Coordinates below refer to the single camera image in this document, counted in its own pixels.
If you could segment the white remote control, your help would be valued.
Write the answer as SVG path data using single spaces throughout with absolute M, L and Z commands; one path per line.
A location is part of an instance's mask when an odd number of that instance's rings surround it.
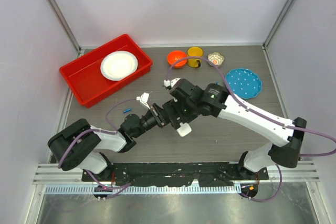
M 192 129 L 188 123 L 180 123 L 180 127 L 176 131 L 180 137 L 185 137 L 191 133 Z

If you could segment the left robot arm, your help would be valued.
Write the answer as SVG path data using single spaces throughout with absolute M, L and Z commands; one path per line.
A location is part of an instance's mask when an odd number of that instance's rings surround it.
M 135 138 L 155 126 L 169 123 L 167 112 L 154 103 L 142 117 L 127 115 L 117 131 L 102 130 L 86 119 L 79 119 L 54 135 L 47 145 L 63 171 L 80 168 L 105 182 L 111 177 L 113 167 L 102 150 L 127 152 L 136 144 Z

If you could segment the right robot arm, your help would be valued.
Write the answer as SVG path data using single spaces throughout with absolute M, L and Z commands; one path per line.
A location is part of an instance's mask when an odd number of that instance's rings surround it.
M 242 179 L 250 179 L 270 165 L 297 167 L 306 120 L 279 118 L 215 83 L 203 90 L 186 79 L 175 78 L 165 80 L 164 87 L 173 97 L 165 109 L 180 136 L 188 135 L 191 132 L 189 121 L 202 115 L 238 123 L 269 140 L 268 144 L 241 155 L 237 173 Z

